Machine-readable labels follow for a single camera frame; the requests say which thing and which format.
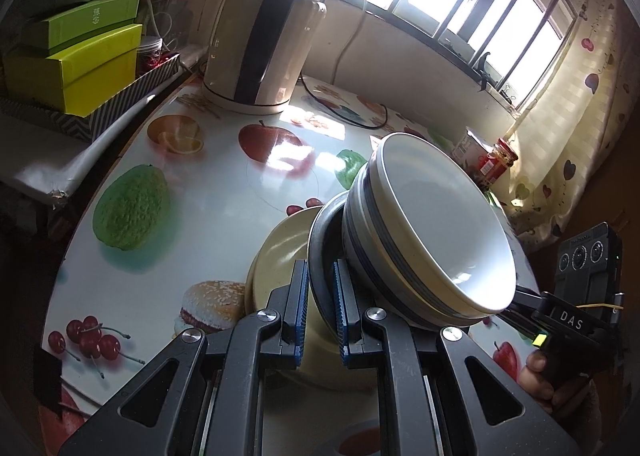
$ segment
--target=black and white striped tray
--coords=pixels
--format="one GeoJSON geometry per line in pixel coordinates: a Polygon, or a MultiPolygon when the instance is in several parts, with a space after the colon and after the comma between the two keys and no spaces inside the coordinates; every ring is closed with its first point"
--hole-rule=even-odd
{"type": "Polygon", "coordinates": [[[145,73],[88,116],[67,115],[58,110],[25,104],[5,97],[0,97],[0,113],[91,143],[133,104],[177,73],[179,62],[180,56],[176,55],[145,73]]]}

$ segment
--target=stack of bowls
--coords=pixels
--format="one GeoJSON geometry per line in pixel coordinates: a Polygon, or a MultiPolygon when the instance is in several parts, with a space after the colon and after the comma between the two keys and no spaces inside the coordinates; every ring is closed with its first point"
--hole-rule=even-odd
{"type": "Polygon", "coordinates": [[[469,326],[513,299],[515,267],[500,221],[466,173],[416,136],[386,136],[362,167],[342,240],[378,305],[413,325],[469,326]]]}

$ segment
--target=window sill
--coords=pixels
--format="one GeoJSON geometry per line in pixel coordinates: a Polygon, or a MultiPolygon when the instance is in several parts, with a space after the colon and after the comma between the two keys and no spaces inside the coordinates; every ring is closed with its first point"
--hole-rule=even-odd
{"type": "MultiPolygon", "coordinates": [[[[363,0],[340,0],[352,6],[355,6],[359,9],[362,9],[363,0]]],[[[456,66],[460,71],[470,77],[475,83],[480,86],[482,77],[480,74],[475,71],[471,66],[469,66],[466,61],[461,58],[457,53],[453,50],[449,49],[447,46],[444,46],[442,43],[436,41],[432,37],[430,37],[423,30],[418,28],[417,26],[412,25],[410,22],[401,19],[400,17],[392,14],[388,10],[384,8],[380,8],[375,4],[367,2],[367,11],[373,14],[374,16],[379,17],[385,22],[389,23],[392,26],[395,26],[398,30],[402,30],[413,38],[417,39],[421,43],[427,45],[434,52],[444,57],[446,60],[451,62],[454,66],[456,66]]],[[[494,89],[490,84],[486,88],[486,92],[493,97],[513,118],[518,117],[518,113],[516,109],[511,105],[511,103],[505,99],[498,91],[494,89]]]]}

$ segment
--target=brown wall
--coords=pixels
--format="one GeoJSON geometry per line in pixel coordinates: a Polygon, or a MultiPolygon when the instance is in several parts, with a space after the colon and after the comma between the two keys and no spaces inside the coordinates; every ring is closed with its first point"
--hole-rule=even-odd
{"type": "MultiPolygon", "coordinates": [[[[625,130],[609,158],[588,183],[561,242],[606,221],[623,242],[621,291],[625,293],[623,322],[640,313],[640,104],[636,105],[625,130]]],[[[551,291],[558,243],[529,258],[541,290],[551,291]]],[[[603,433],[615,428],[622,404],[622,376],[603,373],[596,376],[603,433]]]]}

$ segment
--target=human hand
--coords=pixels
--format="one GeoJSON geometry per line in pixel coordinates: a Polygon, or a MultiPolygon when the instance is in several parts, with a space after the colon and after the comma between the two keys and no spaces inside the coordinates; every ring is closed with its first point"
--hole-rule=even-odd
{"type": "Polygon", "coordinates": [[[589,392],[590,379],[586,376],[577,376],[558,389],[554,389],[541,374],[545,366],[545,354],[540,350],[534,351],[527,357],[518,383],[540,404],[542,409],[552,414],[556,420],[562,420],[582,403],[589,392]]]}

